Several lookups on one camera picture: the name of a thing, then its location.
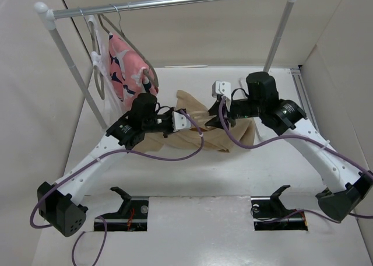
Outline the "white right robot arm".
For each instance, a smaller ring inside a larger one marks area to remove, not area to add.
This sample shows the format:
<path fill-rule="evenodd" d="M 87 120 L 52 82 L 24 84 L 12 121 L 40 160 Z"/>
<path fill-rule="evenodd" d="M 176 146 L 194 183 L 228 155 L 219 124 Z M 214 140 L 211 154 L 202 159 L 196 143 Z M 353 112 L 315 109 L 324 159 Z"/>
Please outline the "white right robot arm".
<path fill-rule="evenodd" d="M 312 125 L 305 111 L 294 101 L 279 97 L 274 77 L 267 72 L 254 72 L 246 77 L 247 91 L 235 100 L 228 82 L 215 81 L 210 108 L 212 119 L 206 125 L 225 130 L 239 147 L 229 128 L 238 119 L 260 118 L 263 125 L 277 135 L 256 145 L 261 147 L 284 139 L 319 173 L 325 190 L 316 198 L 320 209 L 331 220 L 340 222 L 367 196 L 372 188 L 372 172 L 338 153 Z"/>

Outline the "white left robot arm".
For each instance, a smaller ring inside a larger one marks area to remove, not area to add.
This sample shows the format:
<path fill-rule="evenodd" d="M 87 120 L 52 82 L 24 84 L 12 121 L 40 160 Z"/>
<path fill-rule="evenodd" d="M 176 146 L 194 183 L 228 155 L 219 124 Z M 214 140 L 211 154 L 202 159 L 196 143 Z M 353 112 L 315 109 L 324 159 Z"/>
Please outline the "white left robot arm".
<path fill-rule="evenodd" d="M 105 132 L 94 149 L 64 177 L 37 189 L 39 215 L 63 236 L 74 235 L 84 224 L 88 208 L 81 204 L 89 188 L 123 154 L 141 143 L 147 133 L 175 132 L 175 108 L 161 106 L 157 97 L 141 93 Z"/>

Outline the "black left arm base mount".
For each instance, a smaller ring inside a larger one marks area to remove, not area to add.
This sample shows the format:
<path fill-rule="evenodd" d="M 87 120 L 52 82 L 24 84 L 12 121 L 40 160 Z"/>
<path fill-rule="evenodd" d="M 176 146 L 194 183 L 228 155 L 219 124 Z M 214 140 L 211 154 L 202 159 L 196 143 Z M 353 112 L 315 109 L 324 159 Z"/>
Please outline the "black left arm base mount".
<path fill-rule="evenodd" d="M 149 212 L 149 197 L 133 197 L 119 187 L 111 187 L 121 199 L 121 205 L 114 212 L 101 215 L 108 232 L 146 232 Z"/>

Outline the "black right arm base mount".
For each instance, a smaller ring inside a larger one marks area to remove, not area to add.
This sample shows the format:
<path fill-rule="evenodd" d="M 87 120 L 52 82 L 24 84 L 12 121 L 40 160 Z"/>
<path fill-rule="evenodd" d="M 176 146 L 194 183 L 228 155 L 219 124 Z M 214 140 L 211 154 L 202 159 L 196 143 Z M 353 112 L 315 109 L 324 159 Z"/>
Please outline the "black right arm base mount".
<path fill-rule="evenodd" d="M 280 200 L 288 188 L 290 185 L 283 185 L 270 196 L 251 197 L 250 214 L 254 231 L 308 231 L 305 214 L 296 209 L 287 209 Z"/>

